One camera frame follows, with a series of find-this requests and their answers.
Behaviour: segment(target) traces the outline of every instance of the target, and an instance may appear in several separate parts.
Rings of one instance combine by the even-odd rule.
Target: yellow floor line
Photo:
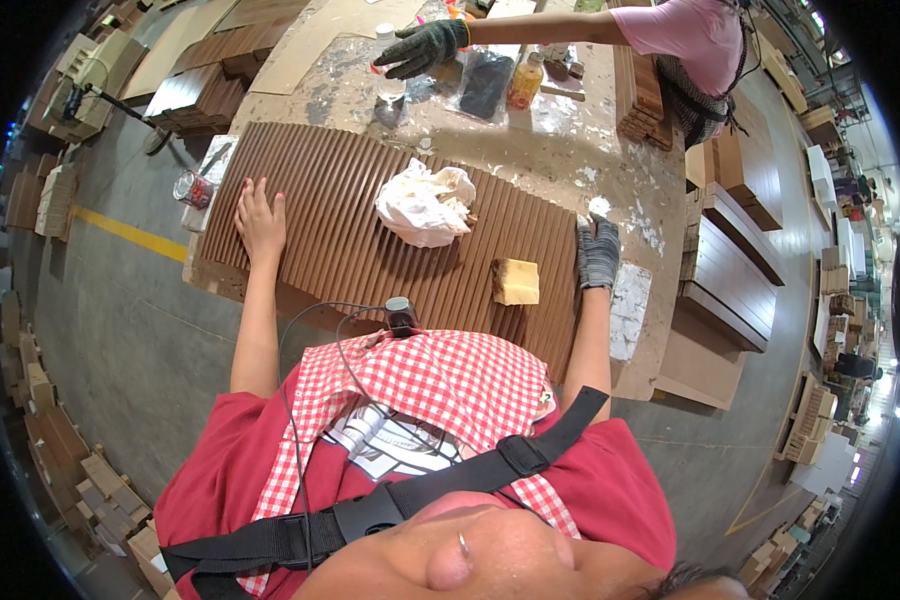
[[[187,246],[168,240],[165,237],[148,233],[125,222],[114,221],[110,217],[105,217],[83,206],[76,206],[73,209],[73,216],[166,258],[172,258],[179,262],[183,262],[187,258]]]
[[[787,102],[785,100],[783,100],[783,96],[780,96],[780,100],[783,102],[783,108],[789,112],[790,106],[787,105]],[[800,149],[800,141],[799,141],[800,138],[797,136],[797,129],[794,127],[794,120],[789,118],[789,116],[790,116],[789,114],[787,116],[788,116],[787,120],[790,122],[790,132],[793,134],[793,143],[796,144],[797,149]],[[807,198],[806,210],[807,210],[807,218],[809,219],[808,225],[812,228],[815,219],[814,219],[812,209],[810,208],[810,202],[813,202],[813,200],[811,200],[810,198]],[[811,234],[810,238],[811,238],[810,243],[813,244],[813,235],[812,234]],[[809,294],[810,297],[807,301],[807,311],[813,310],[813,298],[814,298],[813,292],[814,292],[815,271],[816,271],[816,257],[814,256],[813,251],[811,251],[810,252],[810,294]],[[793,389],[790,392],[790,398],[791,398],[790,404],[787,405],[787,413],[785,413],[783,419],[781,419],[780,428],[776,432],[776,440],[778,442],[780,441],[780,435],[783,433],[783,428],[787,425],[786,415],[790,413],[790,409],[793,407],[793,403],[794,403],[796,395],[797,395],[797,386],[800,385],[801,377],[804,374],[804,360],[806,360],[807,340],[809,339],[809,337],[810,337],[810,314],[809,314],[809,312],[807,312],[807,327],[806,327],[806,331],[803,332],[803,344],[802,344],[803,350],[800,352],[800,362],[799,362],[799,365],[796,370],[796,380],[793,381]],[[787,500],[792,498],[795,494],[797,494],[800,491],[799,489],[793,491],[790,495],[786,496],[785,498],[783,498],[782,500],[780,500],[779,502],[777,502],[776,504],[774,504],[767,510],[763,510],[762,512],[756,514],[755,516],[748,518],[746,521],[744,521],[742,523],[737,523],[738,521],[740,521],[740,517],[743,516],[744,511],[747,510],[747,507],[750,505],[751,500],[754,499],[754,494],[756,493],[756,489],[760,486],[760,482],[763,481],[763,476],[767,474],[767,470],[770,468],[770,465],[772,462],[774,462],[774,452],[769,453],[769,456],[767,457],[767,462],[763,465],[763,469],[760,471],[760,476],[757,478],[756,483],[753,484],[753,489],[750,490],[749,495],[744,500],[744,505],[740,507],[740,511],[737,512],[737,515],[733,517],[733,522],[726,529],[726,533],[723,534],[725,537],[730,536],[730,535],[740,531],[741,529],[750,525],[753,522],[756,522],[760,518],[767,515],[770,511],[776,509],[778,506],[780,506],[781,504],[783,504],[784,502],[786,502]]]

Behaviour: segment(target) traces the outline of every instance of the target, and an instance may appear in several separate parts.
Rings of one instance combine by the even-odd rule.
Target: smartphone
[[[470,79],[459,99],[459,109],[481,119],[491,119],[514,74],[514,59],[495,52],[480,52]]]

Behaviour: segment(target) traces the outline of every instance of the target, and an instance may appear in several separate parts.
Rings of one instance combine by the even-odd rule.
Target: factory floor
[[[670,399],[612,406],[668,498],[678,558],[707,566],[742,565],[812,498],[785,483],[786,463],[771,455],[800,373],[814,368],[807,337],[825,234],[806,199],[796,117],[762,72],[739,90],[767,117],[784,198],[784,228],[769,237],[787,285],[768,349],[747,356],[729,411]],[[87,150],[69,243],[15,231],[11,247],[24,315],[61,401],[87,442],[103,443],[153,503],[228,389],[241,306],[180,276],[189,233],[170,190],[182,169],[199,164],[209,138],[175,140],[149,157],[141,150],[148,131],[118,113]],[[306,327],[290,337],[283,373],[302,348],[327,340]]]

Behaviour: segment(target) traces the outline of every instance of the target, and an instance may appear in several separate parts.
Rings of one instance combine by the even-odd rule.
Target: gray work glove
[[[387,79],[417,77],[450,59],[458,48],[470,45],[470,31],[463,19],[441,19],[396,31],[398,41],[373,61],[374,66],[399,64],[386,72]]]
[[[597,225],[597,234],[590,233],[590,223],[583,215],[576,215],[576,271],[579,289],[603,287],[613,289],[620,265],[620,228],[598,214],[590,213]]]

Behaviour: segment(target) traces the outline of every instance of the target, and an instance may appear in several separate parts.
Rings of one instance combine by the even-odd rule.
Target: pink t-shirt
[[[610,11],[634,50],[677,57],[704,94],[720,96],[733,83],[743,32],[735,11],[720,0],[669,0]]]

